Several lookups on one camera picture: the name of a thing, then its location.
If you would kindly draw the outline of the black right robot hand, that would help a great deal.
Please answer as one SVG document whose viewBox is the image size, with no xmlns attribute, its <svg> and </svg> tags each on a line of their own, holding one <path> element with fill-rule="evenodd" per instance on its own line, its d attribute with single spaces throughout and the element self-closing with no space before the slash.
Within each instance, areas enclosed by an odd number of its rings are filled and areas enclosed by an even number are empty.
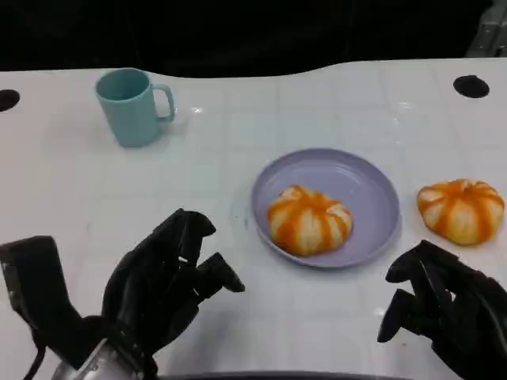
<svg viewBox="0 0 507 380">
<path fill-rule="evenodd" d="M 381 321 L 377 340 L 400 329 L 431 340 L 436 355 L 462 379 L 506 377 L 506 291 L 492 277 L 423 240 L 389 267 L 398 289 Z"/>
</svg>

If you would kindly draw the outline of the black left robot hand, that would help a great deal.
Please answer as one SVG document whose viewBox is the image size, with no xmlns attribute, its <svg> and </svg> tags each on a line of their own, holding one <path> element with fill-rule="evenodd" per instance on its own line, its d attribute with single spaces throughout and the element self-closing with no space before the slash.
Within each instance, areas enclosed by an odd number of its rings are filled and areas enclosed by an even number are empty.
<svg viewBox="0 0 507 380">
<path fill-rule="evenodd" d="M 176 340 L 206 299 L 222 289 L 246 289 L 220 253 L 199 260 L 203 240 L 215 232 L 207 216 L 179 208 L 128 252 L 109 278 L 101 315 L 145 355 Z"/>
</svg>

